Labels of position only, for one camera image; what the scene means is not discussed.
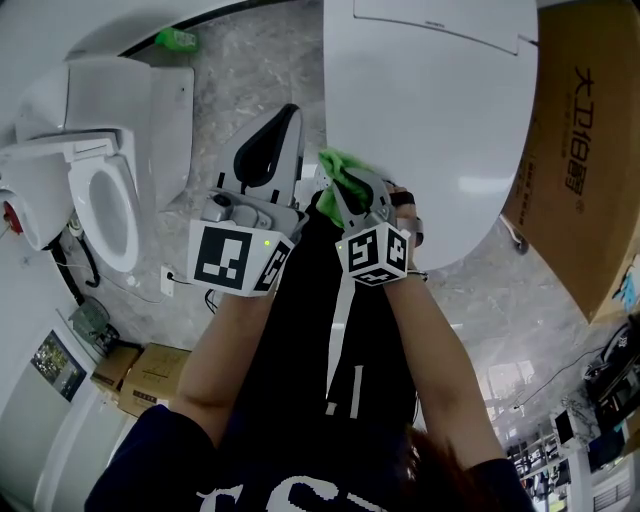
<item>electrical outlet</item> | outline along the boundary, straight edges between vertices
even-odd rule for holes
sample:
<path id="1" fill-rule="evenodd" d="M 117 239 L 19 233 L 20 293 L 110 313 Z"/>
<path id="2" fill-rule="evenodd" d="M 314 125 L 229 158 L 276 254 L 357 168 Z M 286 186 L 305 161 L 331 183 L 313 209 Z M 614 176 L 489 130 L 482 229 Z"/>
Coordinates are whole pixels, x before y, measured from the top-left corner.
<path id="1" fill-rule="evenodd" d="M 160 291 L 167 297 L 173 297 L 173 287 L 175 283 L 169 279 L 169 274 L 176 275 L 169 267 L 160 267 Z"/>

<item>cardboard box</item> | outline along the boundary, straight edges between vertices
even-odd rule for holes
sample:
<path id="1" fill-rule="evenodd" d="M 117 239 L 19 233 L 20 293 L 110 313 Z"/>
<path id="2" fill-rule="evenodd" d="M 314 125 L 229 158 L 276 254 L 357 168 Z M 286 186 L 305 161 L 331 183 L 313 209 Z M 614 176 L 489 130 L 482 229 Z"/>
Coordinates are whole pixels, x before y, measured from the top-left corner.
<path id="1" fill-rule="evenodd" d="M 96 367 L 91 375 L 92 382 L 117 402 L 122 383 L 139 356 L 140 351 L 136 348 L 116 347 Z"/>
<path id="2" fill-rule="evenodd" d="M 118 407 L 140 416 L 154 405 L 169 405 L 175 395 L 188 350 L 150 343 L 124 379 Z"/>
<path id="3" fill-rule="evenodd" d="M 631 2 L 539 12 L 532 126 L 504 209 L 589 322 L 640 253 L 640 19 Z"/>

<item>toilet tank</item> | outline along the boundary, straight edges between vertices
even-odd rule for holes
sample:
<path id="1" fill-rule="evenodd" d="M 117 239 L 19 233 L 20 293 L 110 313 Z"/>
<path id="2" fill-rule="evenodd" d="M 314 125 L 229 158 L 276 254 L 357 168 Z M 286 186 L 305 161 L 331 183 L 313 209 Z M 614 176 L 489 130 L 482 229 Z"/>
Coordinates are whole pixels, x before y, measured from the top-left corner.
<path id="1" fill-rule="evenodd" d="M 57 135 L 64 129 L 69 91 L 69 65 L 62 64 L 39 78 L 20 99 L 16 118 L 18 143 Z"/>

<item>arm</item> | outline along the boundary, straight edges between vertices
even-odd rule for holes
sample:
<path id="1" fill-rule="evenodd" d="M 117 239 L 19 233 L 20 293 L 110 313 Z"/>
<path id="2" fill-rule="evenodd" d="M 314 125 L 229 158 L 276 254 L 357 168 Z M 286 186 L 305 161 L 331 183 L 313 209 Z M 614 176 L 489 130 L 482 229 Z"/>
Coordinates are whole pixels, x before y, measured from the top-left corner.
<path id="1" fill-rule="evenodd" d="M 419 276 L 385 286 L 429 436 L 472 467 L 504 458 L 460 339 Z"/>
<path id="2" fill-rule="evenodd" d="M 262 337 L 267 297 L 225 295 L 182 371 L 171 410 L 191 418 L 218 446 Z"/>

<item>black t-shirt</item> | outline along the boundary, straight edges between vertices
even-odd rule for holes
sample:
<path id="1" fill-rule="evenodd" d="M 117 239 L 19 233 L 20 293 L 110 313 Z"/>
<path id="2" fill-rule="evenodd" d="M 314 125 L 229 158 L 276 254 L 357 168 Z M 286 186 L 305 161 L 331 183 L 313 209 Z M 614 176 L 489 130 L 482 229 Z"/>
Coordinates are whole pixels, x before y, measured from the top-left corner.
<path id="1" fill-rule="evenodd" d="M 153 407 L 118 449 L 85 510 L 397 508 L 404 435 L 327 416 L 254 438 L 227 457 L 224 445 L 216 450 L 195 422 Z M 509 461 L 485 462 L 473 472 L 508 509 L 533 510 Z"/>

